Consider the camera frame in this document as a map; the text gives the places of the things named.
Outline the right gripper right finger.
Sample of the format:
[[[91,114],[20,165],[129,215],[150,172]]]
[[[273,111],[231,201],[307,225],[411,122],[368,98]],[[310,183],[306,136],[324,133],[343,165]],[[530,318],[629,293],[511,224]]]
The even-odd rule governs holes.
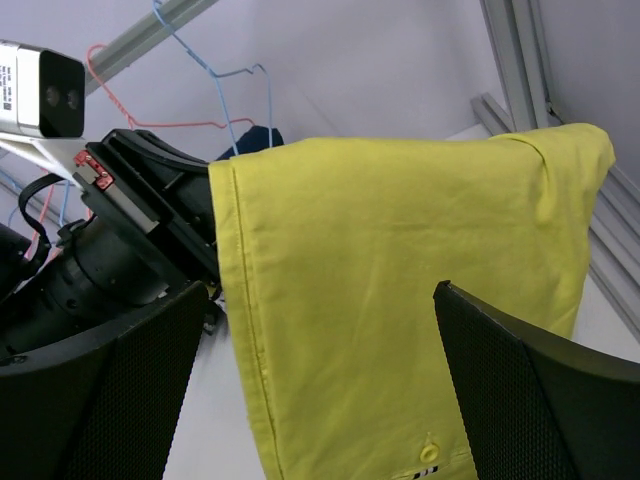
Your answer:
[[[638,478],[637,363],[517,319],[449,281],[433,299],[479,478]]]

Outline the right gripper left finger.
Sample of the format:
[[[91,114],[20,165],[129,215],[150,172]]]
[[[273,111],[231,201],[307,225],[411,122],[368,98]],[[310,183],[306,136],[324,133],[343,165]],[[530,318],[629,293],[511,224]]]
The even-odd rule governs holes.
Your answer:
[[[194,282],[2,359],[2,478],[162,478],[207,304]]]

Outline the yellow-green trousers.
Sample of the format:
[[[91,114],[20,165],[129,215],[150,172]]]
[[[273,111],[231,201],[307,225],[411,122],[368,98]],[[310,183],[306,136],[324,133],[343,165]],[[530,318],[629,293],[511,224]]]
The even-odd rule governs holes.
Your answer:
[[[472,479],[435,318],[450,280],[572,334],[615,161],[578,123],[314,138],[212,163],[231,339],[269,479]]]

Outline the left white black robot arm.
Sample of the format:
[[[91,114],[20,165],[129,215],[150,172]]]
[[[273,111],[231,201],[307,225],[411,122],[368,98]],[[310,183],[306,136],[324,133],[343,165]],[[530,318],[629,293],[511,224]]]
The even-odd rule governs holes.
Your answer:
[[[46,176],[19,196],[72,180],[91,217],[41,236],[20,287],[1,303],[1,354],[44,347],[155,302],[220,281],[208,165],[147,130],[101,141],[38,140]]]

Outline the light blue wire hanger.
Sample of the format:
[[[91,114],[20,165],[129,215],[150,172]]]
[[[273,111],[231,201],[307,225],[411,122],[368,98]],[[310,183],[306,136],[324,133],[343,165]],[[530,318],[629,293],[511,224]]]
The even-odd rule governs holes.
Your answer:
[[[252,126],[275,128],[270,72],[252,51],[248,1],[217,1],[194,27],[176,30],[153,1],[151,12],[169,33],[168,40],[203,81],[210,85],[216,119],[230,147]]]

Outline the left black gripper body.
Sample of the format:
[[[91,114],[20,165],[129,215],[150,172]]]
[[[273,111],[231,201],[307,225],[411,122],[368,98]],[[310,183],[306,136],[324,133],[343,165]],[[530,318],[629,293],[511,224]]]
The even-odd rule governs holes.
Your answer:
[[[52,310],[133,310],[163,292],[220,284],[208,163],[147,130],[115,129],[74,162],[90,219],[63,228],[37,275]]]

